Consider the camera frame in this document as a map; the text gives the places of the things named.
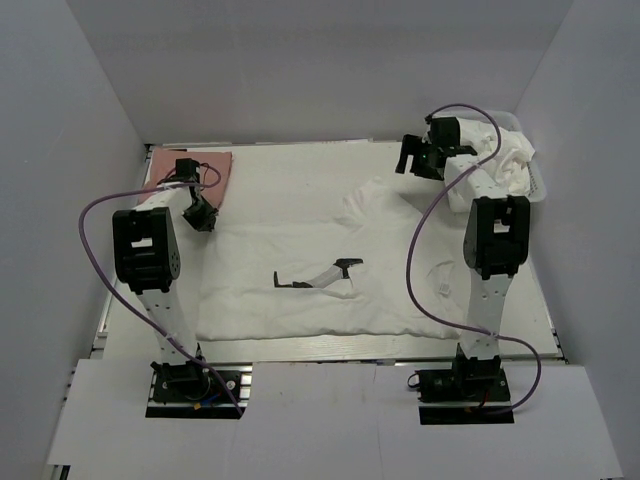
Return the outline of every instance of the white laundry basket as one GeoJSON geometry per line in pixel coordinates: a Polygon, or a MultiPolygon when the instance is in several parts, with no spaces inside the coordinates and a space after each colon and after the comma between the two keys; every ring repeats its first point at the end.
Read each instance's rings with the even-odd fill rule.
{"type": "MultiPolygon", "coordinates": [[[[513,113],[509,112],[499,112],[487,110],[498,126],[504,128],[505,130],[509,130],[511,132],[522,132],[522,127],[520,126],[520,122],[517,117],[513,113]]],[[[489,123],[489,121],[484,117],[484,115],[474,111],[474,110],[445,110],[436,115],[436,117],[460,117],[467,120],[479,120],[483,123],[489,123]]],[[[544,186],[544,182],[542,181],[542,176],[540,175],[540,169],[538,168],[538,164],[536,163],[535,155],[531,159],[531,162],[528,164],[529,168],[529,178],[531,180],[531,191],[527,195],[527,198],[531,203],[541,202],[547,196],[547,189],[544,186]]],[[[459,203],[455,202],[454,205],[451,201],[451,197],[449,197],[449,204],[451,209],[454,212],[468,212],[470,206],[466,206],[462,208],[459,203]]]]}

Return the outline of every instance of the gray wall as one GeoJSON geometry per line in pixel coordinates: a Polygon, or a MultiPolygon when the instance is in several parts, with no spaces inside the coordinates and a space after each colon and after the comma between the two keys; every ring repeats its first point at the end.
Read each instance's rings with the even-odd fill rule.
{"type": "Polygon", "coordinates": [[[571,0],[68,0],[146,142],[400,138],[513,111],[571,0]]]}
{"type": "Polygon", "coordinates": [[[640,4],[578,0],[516,113],[548,200],[532,254],[563,347],[640,478],[640,4]]]}
{"type": "MultiPolygon", "coordinates": [[[[77,216],[134,186],[143,145],[63,0],[0,6],[0,476],[40,478],[105,292],[77,216]]],[[[109,210],[90,222],[109,262],[109,210]]]]}

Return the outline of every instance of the crumpled white cloth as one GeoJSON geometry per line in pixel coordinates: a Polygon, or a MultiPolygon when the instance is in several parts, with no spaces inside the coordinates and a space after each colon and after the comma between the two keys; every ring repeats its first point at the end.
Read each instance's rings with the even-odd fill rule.
{"type": "MultiPolygon", "coordinates": [[[[478,160],[486,158],[498,145],[493,125],[478,120],[458,118],[460,143],[471,145],[478,152],[478,160]]],[[[535,149],[522,132],[500,127],[502,147],[498,155],[483,165],[489,175],[513,195],[528,195],[531,191],[528,164],[535,149]]]]}
{"type": "MultiPolygon", "coordinates": [[[[200,340],[304,337],[322,334],[414,334],[456,338],[427,319],[405,285],[409,242],[421,213],[379,179],[344,198],[335,218],[309,223],[221,226],[204,256],[200,340]],[[349,279],[324,289],[276,289],[305,281],[338,258],[362,258],[349,279]]],[[[452,259],[436,229],[424,229],[413,262],[414,290],[435,314],[446,308],[429,272],[452,259]]]]}

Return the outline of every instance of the white floor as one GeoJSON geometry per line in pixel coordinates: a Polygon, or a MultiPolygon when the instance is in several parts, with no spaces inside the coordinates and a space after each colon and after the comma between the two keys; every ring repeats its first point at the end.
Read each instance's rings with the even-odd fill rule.
{"type": "MultiPolygon", "coordinates": [[[[233,152],[232,174],[218,220],[220,225],[229,225],[302,221],[316,214],[338,213],[342,197],[374,176],[381,177],[423,211],[442,184],[411,174],[395,174],[399,149],[399,143],[395,142],[338,142],[193,150],[233,152]]],[[[453,215],[443,202],[425,228],[437,228],[448,242],[460,245],[461,259],[466,217],[466,214],[453,215]]],[[[127,290],[127,287],[122,289],[137,301],[127,290]]],[[[530,261],[515,277],[508,300],[511,306],[505,308],[502,333],[526,339],[543,356],[556,356],[549,314],[530,261]]],[[[106,329],[108,339],[104,358],[157,358],[157,343],[151,330],[115,301],[107,314],[106,329]]],[[[201,345],[210,362],[252,363],[446,358],[455,353],[456,341],[408,335],[358,335],[204,342],[201,345]]],[[[500,348],[505,358],[529,356],[529,352],[519,345],[503,343],[500,348]]]]}

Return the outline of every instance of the pink cloth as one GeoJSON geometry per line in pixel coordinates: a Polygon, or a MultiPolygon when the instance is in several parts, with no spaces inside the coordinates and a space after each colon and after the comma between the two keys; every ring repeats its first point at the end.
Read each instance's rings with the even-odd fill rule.
{"type": "MultiPolygon", "coordinates": [[[[231,174],[231,152],[179,152],[176,150],[156,148],[153,150],[153,156],[151,157],[149,181],[144,185],[144,188],[153,188],[158,185],[158,182],[163,180],[172,168],[175,168],[178,158],[193,158],[200,163],[208,163],[220,172],[222,175],[220,183],[215,187],[205,188],[202,191],[202,196],[206,198],[212,206],[220,208],[222,200],[224,199],[224,193],[227,190],[229,175],[231,174]]],[[[200,181],[202,183],[213,183],[216,179],[215,172],[206,172],[207,170],[205,168],[200,169],[200,181]]],[[[150,194],[140,195],[138,202],[142,203],[150,196],[150,194]]]]}

